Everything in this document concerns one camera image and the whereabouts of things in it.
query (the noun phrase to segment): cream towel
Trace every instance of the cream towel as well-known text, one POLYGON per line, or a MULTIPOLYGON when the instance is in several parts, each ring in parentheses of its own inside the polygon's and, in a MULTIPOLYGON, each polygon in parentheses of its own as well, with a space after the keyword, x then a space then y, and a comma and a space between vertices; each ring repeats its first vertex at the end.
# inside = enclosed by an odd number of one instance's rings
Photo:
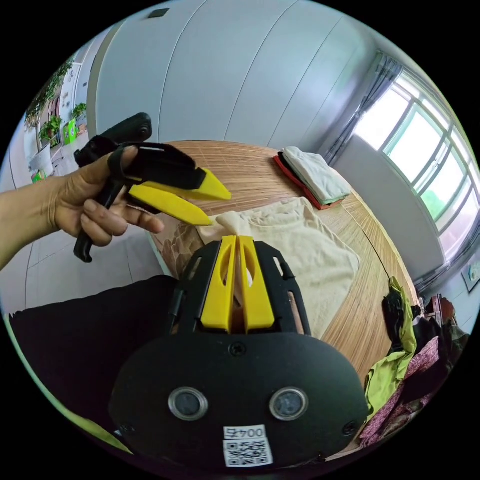
MULTIPOLYGON (((321 338, 350 292, 360 259, 320 222, 310 202, 291 198, 210 218, 211 226, 197 227, 205 244, 227 235, 245 235, 281 252, 300 287, 312 335, 321 338)), ((242 305, 239 280, 238 276, 235 297, 242 305)))
POLYGON ((283 156, 322 205, 343 200, 350 194, 349 184, 335 175, 321 155, 304 153, 296 146, 288 146, 283 149, 283 156))

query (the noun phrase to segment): gray curtain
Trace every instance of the gray curtain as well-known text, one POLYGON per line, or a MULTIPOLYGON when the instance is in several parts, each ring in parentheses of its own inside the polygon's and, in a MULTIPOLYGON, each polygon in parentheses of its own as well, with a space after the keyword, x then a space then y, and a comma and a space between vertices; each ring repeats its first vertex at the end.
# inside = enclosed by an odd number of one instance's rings
POLYGON ((414 285, 416 291, 420 295, 426 293, 435 293, 433 290, 441 288, 454 275, 458 274, 462 268, 468 264, 470 258, 475 251, 480 249, 480 214, 477 215, 475 224, 473 225, 465 242, 458 250, 457 254, 445 265, 438 267, 436 270, 428 273, 424 277, 418 279, 414 285))
POLYGON ((329 165, 333 165, 335 160, 342 154, 348 141, 362 116, 380 100, 389 90, 395 80, 402 73, 404 67, 401 63, 393 58, 380 52, 379 62, 375 70, 372 82, 368 92, 363 97, 356 112, 347 123, 340 137, 335 141, 331 148, 327 151, 324 158, 329 165))

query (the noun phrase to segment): hand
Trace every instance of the hand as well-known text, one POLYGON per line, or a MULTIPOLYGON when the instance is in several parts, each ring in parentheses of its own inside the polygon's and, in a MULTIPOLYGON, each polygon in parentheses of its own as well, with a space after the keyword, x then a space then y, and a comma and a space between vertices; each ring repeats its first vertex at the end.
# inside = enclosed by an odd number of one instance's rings
MULTIPOLYGON (((134 146, 125 149, 123 168, 130 165, 137 153, 134 146)), ((50 210, 55 227, 73 237, 78 237, 84 230, 97 247, 105 247, 112 237, 123 235, 129 224, 154 234, 160 233, 164 228, 163 223, 150 213, 128 206, 125 190, 118 195, 110 209, 94 200, 110 175, 109 156, 58 178, 62 182, 55 189, 50 210)))

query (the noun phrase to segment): sticker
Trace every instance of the sticker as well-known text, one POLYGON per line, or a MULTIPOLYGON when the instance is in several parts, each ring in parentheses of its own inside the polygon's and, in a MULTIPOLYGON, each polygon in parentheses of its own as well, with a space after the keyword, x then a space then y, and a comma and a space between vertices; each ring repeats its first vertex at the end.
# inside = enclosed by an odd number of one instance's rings
POLYGON ((271 465, 274 459, 265 425, 223 427, 223 455, 227 467, 271 465))

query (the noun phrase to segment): red object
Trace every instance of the red object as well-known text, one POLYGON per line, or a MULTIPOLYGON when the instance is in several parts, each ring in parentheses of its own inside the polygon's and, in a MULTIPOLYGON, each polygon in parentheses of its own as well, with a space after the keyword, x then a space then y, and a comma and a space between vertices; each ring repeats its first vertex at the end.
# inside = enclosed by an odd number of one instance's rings
POLYGON ((314 194, 306 187, 299 179, 296 177, 283 163, 282 160, 280 160, 280 157, 278 155, 273 157, 273 160, 275 160, 275 163, 280 167, 281 171, 297 186, 301 188, 301 191, 305 195, 305 197, 310 200, 310 203, 317 209, 319 210, 327 210, 332 207, 335 207, 335 205, 338 205, 342 200, 337 200, 334 201, 333 203, 330 203, 328 205, 322 205, 314 196, 314 194))

